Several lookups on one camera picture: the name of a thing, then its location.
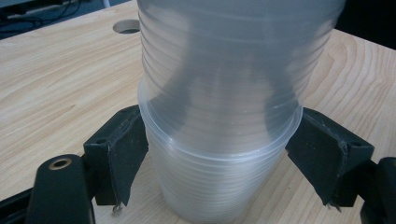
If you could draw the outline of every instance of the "wood grain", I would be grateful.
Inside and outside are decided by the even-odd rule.
[[[116,111],[137,104],[143,73],[139,34],[112,30],[137,19],[135,2],[0,41],[0,200],[33,186],[36,168],[82,144]],[[305,106],[376,146],[374,161],[396,157],[396,52],[332,32]],[[339,213],[321,204],[286,155],[235,223],[360,223],[362,201]],[[148,154],[127,207],[98,223],[187,223],[165,204]]]

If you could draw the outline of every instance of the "wooden table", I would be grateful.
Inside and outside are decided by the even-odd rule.
[[[116,111],[136,105],[142,77],[139,33],[113,31],[137,19],[135,1],[0,41],[0,200],[33,186],[52,157],[82,144]],[[306,90],[314,108],[396,157],[396,51],[333,31]],[[285,155],[235,223],[360,223],[362,200],[342,213],[325,207]],[[147,155],[129,205],[98,223],[186,223],[163,200]]]

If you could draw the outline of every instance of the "wooden tabletop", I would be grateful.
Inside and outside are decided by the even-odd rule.
[[[113,114],[136,105],[140,34],[113,31],[137,19],[136,2],[0,41],[0,200],[33,186],[36,168],[73,153]],[[306,90],[316,109],[396,157],[396,51],[333,31]],[[353,208],[323,206],[286,154],[235,223],[361,223]],[[170,210],[148,153],[119,216],[95,206],[97,223],[186,223]]]

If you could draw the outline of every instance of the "stack of plastic cups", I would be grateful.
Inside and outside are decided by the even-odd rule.
[[[344,0],[138,5],[138,100],[164,198],[187,220],[232,221],[297,129]]]

